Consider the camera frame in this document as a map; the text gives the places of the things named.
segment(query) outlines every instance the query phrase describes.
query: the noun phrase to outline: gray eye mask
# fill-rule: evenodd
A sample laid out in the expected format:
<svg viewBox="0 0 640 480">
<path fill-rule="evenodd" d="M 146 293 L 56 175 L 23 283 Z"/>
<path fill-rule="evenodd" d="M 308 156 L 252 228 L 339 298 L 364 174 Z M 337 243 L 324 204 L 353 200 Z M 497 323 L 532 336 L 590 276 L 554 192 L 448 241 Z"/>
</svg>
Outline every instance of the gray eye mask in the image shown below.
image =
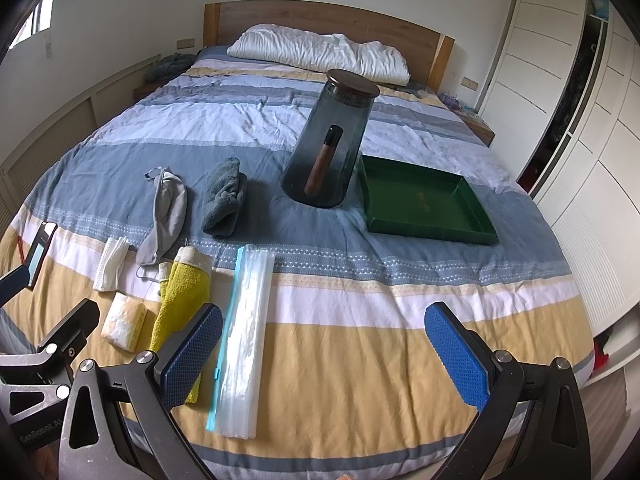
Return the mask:
<svg viewBox="0 0 640 480">
<path fill-rule="evenodd" d="M 149 174 L 159 170 L 154 178 Z M 145 178 L 156 187 L 154 227 L 142 241 L 136 253 L 139 266 L 155 265 L 177 240 L 187 212 L 187 189 L 169 168 L 153 168 Z"/>
</svg>

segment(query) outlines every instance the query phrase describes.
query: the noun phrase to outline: metal screw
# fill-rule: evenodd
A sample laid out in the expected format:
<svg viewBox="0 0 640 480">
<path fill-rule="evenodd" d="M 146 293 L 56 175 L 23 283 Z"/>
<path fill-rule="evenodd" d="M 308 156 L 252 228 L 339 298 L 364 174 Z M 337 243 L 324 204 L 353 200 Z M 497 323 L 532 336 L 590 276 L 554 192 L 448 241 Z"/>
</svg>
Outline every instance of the metal screw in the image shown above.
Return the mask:
<svg viewBox="0 0 640 480">
<path fill-rule="evenodd" d="M 495 352 L 495 358 L 501 363 L 508 363 L 513 359 L 513 356 L 506 350 L 497 350 Z"/>
<path fill-rule="evenodd" d="M 80 363 L 80 371 L 81 372 L 88 372 L 93 367 L 94 367 L 94 360 L 93 359 L 85 359 L 84 361 L 82 361 Z"/>
<path fill-rule="evenodd" d="M 66 384 L 60 384 L 56 390 L 59 399 L 66 399 L 69 396 L 69 387 Z"/>
<path fill-rule="evenodd" d="M 154 358 L 154 353 L 151 350 L 145 350 L 136 355 L 136 361 L 141 365 L 148 363 L 151 359 Z"/>
<path fill-rule="evenodd" d="M 561 370 L 567 370 L 571 367 L 571 363 L 567 361 L 564 357 L 559 357 L 556 359 L 556 366 Z"/>
</svg>

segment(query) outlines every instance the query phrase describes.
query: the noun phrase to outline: striped bedspread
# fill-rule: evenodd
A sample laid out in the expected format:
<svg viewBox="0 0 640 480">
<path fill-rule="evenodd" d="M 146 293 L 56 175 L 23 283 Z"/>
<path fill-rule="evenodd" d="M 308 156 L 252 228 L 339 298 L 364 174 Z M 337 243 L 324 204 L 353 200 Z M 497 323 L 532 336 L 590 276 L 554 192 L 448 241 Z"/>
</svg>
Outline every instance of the striped bedspread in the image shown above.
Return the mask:
<svg viewBox="0 0 640 480">
<path fill-rule="evenodd" d="M 383 89 L 362 152 L 462 174 L 494 222 L 500 244 L 473 246 L 367 232 L 352 180 L 331 210 L 292 202 L 280 178 L 324 75 L 268 63 L 203 59 L 70 150 L 40 179 L 0 247 L 0 272 L 18 264 L 17 235 L 59 225 L 33 292 L 0 311 L 5 350 L 24 352 L 84 297 L 102 320 L 113 294 L 92 291 L 111 236 L 132 243 L 120 290 L 148 307 L 138 349 L 159 308 L 158 286 L 136 277 L 134 248 L 152 226 L 153 186 L 143 175 L 169 166 L 188 188 L 179 246 L 214 261 L 211 299 L 229 300 L 232 269 L 246 243 L 277 251 L 262 363 L 257 437 L 205 430 L 209 360 L 195 406 L 174 417 L 221 479 L 391 478 L 444 457 L 474 416 L 423 330 L 424 309 L 445 301 L 491 348 L 548 364 L 567 357 L 578 382 L 593 344 L 575 280 L 551 229 L 491 151 L 432 94 Z M 200 230 L 206 173 L 237 156 L 248 191 L 231 238 Z M 101 365 L 132 354 L 100 338 L 76 359 Z M 521 406 L 513 426 L 522 420 Z M 131 409 L 130 429 L 139 436 Z"/>
</svg>

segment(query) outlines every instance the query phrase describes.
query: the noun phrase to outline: folded white gauze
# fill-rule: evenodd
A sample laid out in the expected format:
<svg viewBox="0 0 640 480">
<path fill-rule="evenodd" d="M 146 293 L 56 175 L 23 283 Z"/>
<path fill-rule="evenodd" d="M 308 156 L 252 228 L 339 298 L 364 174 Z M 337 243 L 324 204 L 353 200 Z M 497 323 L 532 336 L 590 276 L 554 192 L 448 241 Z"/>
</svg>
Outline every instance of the folded white gauze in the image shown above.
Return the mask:
<svg viewBox="0 0 640 480">
<path fill-rule="evenodd" d="M 376 83 L 406 85 L 409 71 L 402 54 L 379 41 L 355 43 L 344 34 L 321 36 L 277 25 L 248 28 L 226 53 L 245 59 L 262 59 L 316 72 L 341 68 Z"/>
<path fill-rule="evenodd" d="M 116 292 L 100 335 L 112 345 L 133 352 L 138 344 L 145 315 L 146 307 L 143 303 Z"/>
<path fill-rule="evenodd" d="M 128 250 L 129 241 L 125 237 L 108 238 L 95 273 L 94 290 L 111 292 L 118 288 L 118 275 Z"/>
</svg>

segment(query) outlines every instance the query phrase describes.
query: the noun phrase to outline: green box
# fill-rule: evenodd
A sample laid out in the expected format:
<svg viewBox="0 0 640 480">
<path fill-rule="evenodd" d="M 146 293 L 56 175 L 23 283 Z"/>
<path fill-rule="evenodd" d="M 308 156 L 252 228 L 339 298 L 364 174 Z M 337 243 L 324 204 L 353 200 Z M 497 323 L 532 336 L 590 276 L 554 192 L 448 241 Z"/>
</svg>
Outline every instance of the green box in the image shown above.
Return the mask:
<svg viewBox="0 0 640 480">
<path fill-rule="evenodd" d="M 359 173 L 372 233 L 481 245 L 500 241 L 463 176 L 367 155 Z"/>
</svg>

